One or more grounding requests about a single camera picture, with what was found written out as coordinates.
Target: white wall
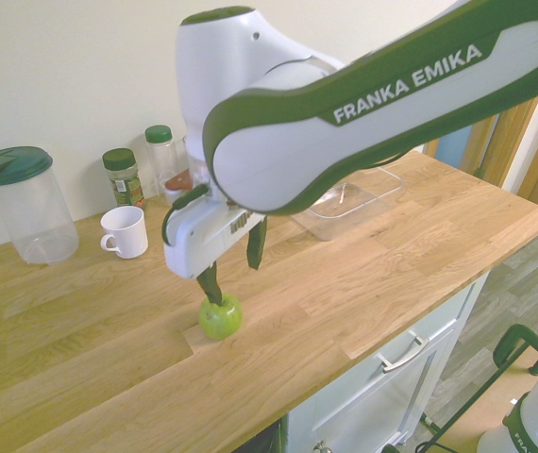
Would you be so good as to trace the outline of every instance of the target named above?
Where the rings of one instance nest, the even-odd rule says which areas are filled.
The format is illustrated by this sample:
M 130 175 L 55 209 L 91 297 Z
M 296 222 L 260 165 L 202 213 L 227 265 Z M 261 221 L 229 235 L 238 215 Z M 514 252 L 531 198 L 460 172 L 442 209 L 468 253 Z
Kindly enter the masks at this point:
M 251 0 L 294 39 L 351 61 L 453 0 Z M 143 132 L 185 134 L 177 102 L 178 24 L 214 0 L 0 0 L 0 149 L 35 145 L 74 219 L 114 205 L 101 155 L 130 147 L 150 193 Z M 0 243 L 8 241 L 0 222 Z

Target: spice jar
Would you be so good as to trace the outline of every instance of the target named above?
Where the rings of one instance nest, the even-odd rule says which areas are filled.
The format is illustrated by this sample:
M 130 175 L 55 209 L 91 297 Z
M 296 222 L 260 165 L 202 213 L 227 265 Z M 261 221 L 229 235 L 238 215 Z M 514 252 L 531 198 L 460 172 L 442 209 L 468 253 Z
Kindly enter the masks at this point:
M 144 210 L 145 198 L 133 152 L 128 148 L 112 149 L 103 155 L 102 160 L 118 206 L 131 205 Z

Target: green apple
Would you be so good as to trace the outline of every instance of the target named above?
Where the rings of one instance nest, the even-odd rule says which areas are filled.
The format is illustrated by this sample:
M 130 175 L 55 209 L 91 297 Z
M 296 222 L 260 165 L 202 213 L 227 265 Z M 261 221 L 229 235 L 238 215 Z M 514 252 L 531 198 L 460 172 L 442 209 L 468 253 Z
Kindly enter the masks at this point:
M 243 311 L 240 301 L 231 294 L 223 294 L 222 304 L 215 304 L 206 297 L 198 313 L 202 331 L 214 340 L 224 340 L 240 328 Z

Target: drawer handle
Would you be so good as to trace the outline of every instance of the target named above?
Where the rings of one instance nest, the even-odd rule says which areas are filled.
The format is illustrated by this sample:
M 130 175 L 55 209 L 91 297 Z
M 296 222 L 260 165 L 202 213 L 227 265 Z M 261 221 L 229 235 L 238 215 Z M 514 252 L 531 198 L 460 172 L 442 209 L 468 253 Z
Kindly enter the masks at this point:
M 423 340 L 420 337 L 415 337 L 413 340 L 416 343 L 418 343 L 418 347 L 415 348 L 415 350 L 410 351 L 408 354 L 403 356 L 400 361 L 396 361 L 395 363 L 390 363 L 382 356 L 382 354 L 378 354 L 378 358 L 382 361 L 382 364 L 384 365 L 384 368 L 382 369 L 382 373 L 384 374 L 391 373 L 392 371 L 398 368 L 401 368 L 403 365 L 405 365 L 409 361 L 412 361 L 418 354 L 424 351 L 424 349 L 430 343 L 430 338 Z

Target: white cabinet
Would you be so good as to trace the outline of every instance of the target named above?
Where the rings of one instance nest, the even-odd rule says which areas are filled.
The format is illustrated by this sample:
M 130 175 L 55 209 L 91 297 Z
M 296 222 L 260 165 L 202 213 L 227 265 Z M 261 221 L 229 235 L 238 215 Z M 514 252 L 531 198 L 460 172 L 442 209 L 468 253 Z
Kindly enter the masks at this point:
M 413 434 L 487 276 L 294 408 L 288 453 L 374 453 Z

